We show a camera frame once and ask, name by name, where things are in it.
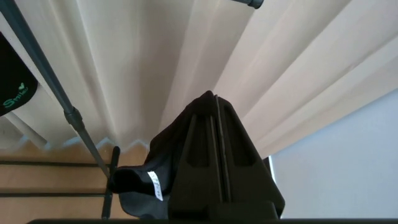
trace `brown floor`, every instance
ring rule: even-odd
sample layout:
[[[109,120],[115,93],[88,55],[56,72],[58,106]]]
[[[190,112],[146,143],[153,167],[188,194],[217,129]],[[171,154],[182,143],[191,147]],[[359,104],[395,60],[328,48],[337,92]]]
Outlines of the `brown floor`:
[[[110,163],[112,145],[99,149],[105,162]],[[119,166],[140,165],[147,150],[138,145],[122,153]],[[0,151],[0,160],[94,162],[84,146],[45,152],[27,142],[21,150]],[[0,166],[0,191],[35,192],[102,192],[106,178],[100,168]],[[102,197],[87,198],[0,198],[0,223],[22,224],[37,218],[100,218]],[[111,218],[134,218],[120,207],[114,195]]]

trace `white curtain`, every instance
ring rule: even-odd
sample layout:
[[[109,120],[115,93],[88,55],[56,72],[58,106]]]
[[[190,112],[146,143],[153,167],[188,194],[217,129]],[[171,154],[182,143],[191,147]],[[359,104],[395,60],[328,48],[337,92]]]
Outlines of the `white curtain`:
[[[17,0],[86,127],[149,142],[206,90],[230,101],[262,157],[398,87],[398,1]],[[6,115],[37,146],[76,134],[40,88]]]

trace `clothing tag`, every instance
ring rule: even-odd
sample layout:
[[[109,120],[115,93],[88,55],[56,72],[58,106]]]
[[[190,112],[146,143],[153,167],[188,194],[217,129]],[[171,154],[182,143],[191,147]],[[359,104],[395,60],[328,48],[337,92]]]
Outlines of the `clothing tag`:
[[[155,196],[157,199],[163,201],[163,195],[162,195],[162,188],[160,187],[160,182],[159,179],[157,178],[157,175],[154,171],[148,172],[150,179],[154,183],[154,188],[155,188]]]

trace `metal pole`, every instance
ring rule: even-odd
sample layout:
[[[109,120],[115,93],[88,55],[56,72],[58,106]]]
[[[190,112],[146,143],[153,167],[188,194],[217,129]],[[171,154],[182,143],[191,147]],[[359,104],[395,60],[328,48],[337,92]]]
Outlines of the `metal pole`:
[[[0,0],[0,10],[3,16],[8,21],[15,34],[17,35],[19,41],[24,46],[26,52],[29,54],[33,62],[35,63],[37,69],[39,69],[44,80],[49,85],[51,91],[54,93],[58,102],[63,108],[65,118],[68,123],[72,125],[75,131],[81,137],[81,140],[85,143],[88,150],[91,152],[95,161],[99,167],[104,172],[107,178],[110,177],[109,170],[106,168],[104,161],[102,160],[97,148],[94,145],[93,140],[90,138],[83,119],[79,111],[70,103],[70,100],[63,90],[61,83],[59,82],[57,76],[52,70],[49,61],[45,57],[40,45],[37,43],[32,31],[27,25],[24,16],[20,12],[17,4],[14,0]]]

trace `horizontal black bar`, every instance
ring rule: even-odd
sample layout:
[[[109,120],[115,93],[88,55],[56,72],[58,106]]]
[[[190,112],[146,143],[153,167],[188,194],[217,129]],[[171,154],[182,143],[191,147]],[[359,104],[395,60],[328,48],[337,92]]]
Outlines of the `horizontal black bar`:
[[[8,193],[0,193],[0,198],[1,197],[104,197],[105,192],[101,193],[14,193],[14,192],[8,192]]]
[[[98,167],[98,164],[76,162],[37,162],[37,161],[0,161],[0,165],[17,166],[60,166],[60,167]]]

